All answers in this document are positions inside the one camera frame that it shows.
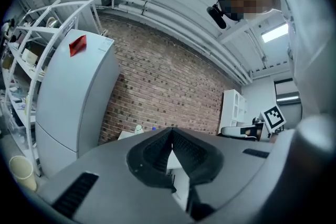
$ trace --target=ceiling pipe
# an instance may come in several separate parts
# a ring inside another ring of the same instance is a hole
[[[212,62],[214,62],[220,68],[222,68],[225,72],[227,72],[230,76],[232,76],[234,79],[236,79],[240,84],[242,84],[242,85],[247,85],[248,84],[248,82],[242,78],[240,73],[235,74],[234,72],[232,72],[232,70],[237,72],[237,70],[235,69],[235,67],[232,64],[230,64],[229,62],[223,63],[223,62],[219,61],[213,55],[213,51],[211,51],[211,52],[205,51],[204,48],[199,46],[192,39],[188,38],[188,33],[190,33],[188,30],[185,29],[183,33],[179,33],[178,31],[174,30],[174,29],[181,30],[181,28],[177,24],[173,23],[172,21],[169,21],[167,19],[163,19],[156,14],[152,14],[152,13],[144,11],[142,9],[135,8],[135,7],[130,7],[130,6],[127,6],[127,5],[119,4],[119,8],[114,8],[114,9],[120,10],[120,11],[123,11],[123,12],[127,12],[127,13],[135,15],[135,16],[145,18],[146,20],[149,20],[149,21],[151,21],[151,22],[153,22],[157,25],[160,25],[161,27],[177,34],[178,36],[182,37],[183,39],[186,39],[188,42],[193,44],[193,46],[194,46],[193,49],[198,51],[200,54],[202,54],[206,58],[210,59]],[[192,36],[194,36],[196,39],[198,39],[200,41],[200,43],[203,43],[203,41],[200,38],[198,38],[197,36],[195,36],[194,34],[192,34]]]
[[[151,10],[154,10],[156,12],[159,12],[173,20],[175,20],[176,22],[182,23],[184,26],[188,27],[189,29],[191,29],[192,31],[194,31],[196,34],[200,35],[202,38],[206,39],[208,42],[210,42],[219,52],[221,52],[229,61],[231,61],[235,67],[234,70],[236,70],[236,68],[238,68],[241,72],[241,74],[243,74],[243,79],[246,81],[248,81],[249,83],[252,83],[252,79],[250,78],[250,76],[248,75],[247,71],[240,65],[240,63],[237,61],[237,59],[224,47],[222,46],[219,42],[216,41],[215,38],[211,37],[210,35],[208,35],[207,33],[203,32],[202,30],[200,30],[198,27],[196,27],[194,24],[190,23],[187,19],[167,10],[164,8],[161,8],[159,6],[156,6],[152,3],[149,3],[147,1],[143,1],[143,0],[123,0],[126,1],[128,3],[132,3],[132,4],[137,4],[139,6],[143,6],[144,8],[148,8]]]

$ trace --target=beige waste bin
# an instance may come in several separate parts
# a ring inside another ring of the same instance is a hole
[[[15,156],[9,160],[9,169],[17,182],[32,191],[36,191],[37,185],[34,177],[34,169],[30,161],[24,156]]]

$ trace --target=black vent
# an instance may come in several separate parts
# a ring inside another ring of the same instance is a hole
[[[256,156],[256,157],[260,157],[260,158],[264,158],[264,159],[266,159],[269,155],[268,152],[253,150],[252,148],[245,149],[243,151],[243,153],[248,154],[248,155],[252,155],[252,156]]]
[[[84,201],[89,190],[97,181],[98,176],[91,173],[81,174],[74,183],[58,198],[53,208],[71,218]]]

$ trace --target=red paper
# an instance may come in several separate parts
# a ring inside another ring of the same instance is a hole
[[[78,52],[86,49],[86,35],[77,38],[74,42],[69,44],[70,57]]]

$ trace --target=robotic device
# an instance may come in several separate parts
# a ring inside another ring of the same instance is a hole
[[[275,144],[180,128],[146,132],[92,149],[38,194],[58,217],[80,223],[286,221],[334,169],[335,127],[314,116]],[[171,150],[190,178],[186,211],[166,174]]]

